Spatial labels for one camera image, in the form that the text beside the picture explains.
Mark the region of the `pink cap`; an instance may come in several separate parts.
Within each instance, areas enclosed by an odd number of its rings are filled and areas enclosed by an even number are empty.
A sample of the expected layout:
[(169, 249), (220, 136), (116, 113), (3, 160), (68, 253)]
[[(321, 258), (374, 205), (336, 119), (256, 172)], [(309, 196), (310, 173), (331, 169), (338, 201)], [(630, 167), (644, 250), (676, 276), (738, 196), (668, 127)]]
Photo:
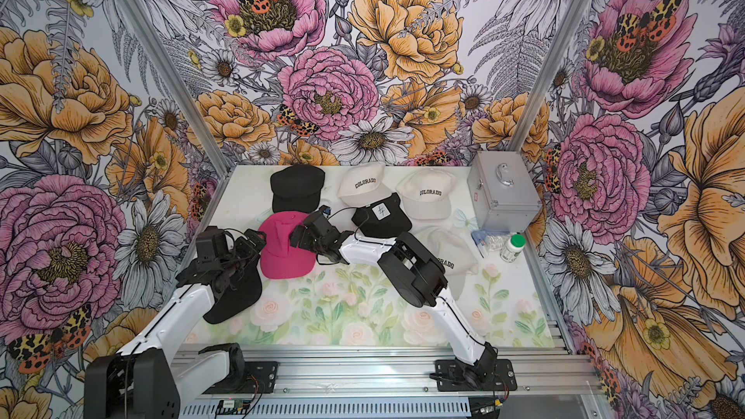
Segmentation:
[(298, 279), (315, 267), (315, 255), (301, 248), (293, 248), (290, 238), (298, 225), (307, 218), (300, 211), (282, 211), (268, 217), (259, 227), (266, 235), (260, 266), (267, 279)]

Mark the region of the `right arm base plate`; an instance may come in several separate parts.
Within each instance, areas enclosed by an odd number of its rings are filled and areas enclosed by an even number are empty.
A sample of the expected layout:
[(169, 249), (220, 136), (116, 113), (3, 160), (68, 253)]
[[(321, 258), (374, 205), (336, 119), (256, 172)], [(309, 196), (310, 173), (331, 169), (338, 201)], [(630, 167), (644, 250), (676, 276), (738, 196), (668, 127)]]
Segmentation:
[(513, 392), (518, 384), (512, 362), (497, 359), (491, 367), (477, 368), (453, 360), (436, 360), (429, 374), (439, 392)]

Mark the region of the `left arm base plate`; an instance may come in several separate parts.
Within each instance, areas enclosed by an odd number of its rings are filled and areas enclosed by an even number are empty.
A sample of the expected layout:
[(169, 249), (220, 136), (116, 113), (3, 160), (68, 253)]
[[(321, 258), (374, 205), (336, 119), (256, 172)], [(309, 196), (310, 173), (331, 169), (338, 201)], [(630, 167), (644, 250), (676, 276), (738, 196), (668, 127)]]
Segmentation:
[(246, 361), (241, 380), (222, 380), (206, 390), (205, 395), (271, 394), (275, 391), (279, 362)]

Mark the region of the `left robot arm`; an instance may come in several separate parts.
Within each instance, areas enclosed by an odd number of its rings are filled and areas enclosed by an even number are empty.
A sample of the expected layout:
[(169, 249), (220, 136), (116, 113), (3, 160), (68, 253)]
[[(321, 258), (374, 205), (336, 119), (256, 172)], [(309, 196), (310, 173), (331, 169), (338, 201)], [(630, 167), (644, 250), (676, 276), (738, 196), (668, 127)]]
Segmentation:
[(178, 274), (163, 309), (132, 341), (99, 357), (85, 372), (86, 418), (177, 418), (182, 405), (213, 386), (230, 391), (246, 380), (240, 345), (202, 349), (187, 366), (171, 364), (201, 320), (223, 322), (256, 303), (263, 289), (258, 264), (265, 233), (206, 228), (196, 256)]

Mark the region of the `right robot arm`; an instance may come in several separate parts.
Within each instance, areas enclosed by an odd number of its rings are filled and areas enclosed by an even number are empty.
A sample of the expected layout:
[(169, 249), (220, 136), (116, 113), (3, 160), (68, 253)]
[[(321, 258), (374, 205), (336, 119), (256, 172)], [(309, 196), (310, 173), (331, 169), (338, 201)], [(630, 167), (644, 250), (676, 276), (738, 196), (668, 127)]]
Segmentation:
[(407, 303), (425, 310), (444, 330), (461, 374), (441, 374), (439, 378), (473, 390), (494, 387), (498, 350), (467, 322), (448, 286), (444, 264), (413, 234), (378, 239), (358, 231), (341, 232), (324, 209), (318, 209), (295, 227), (290, 244), (332, 264), (367, 264), (380, 269)]

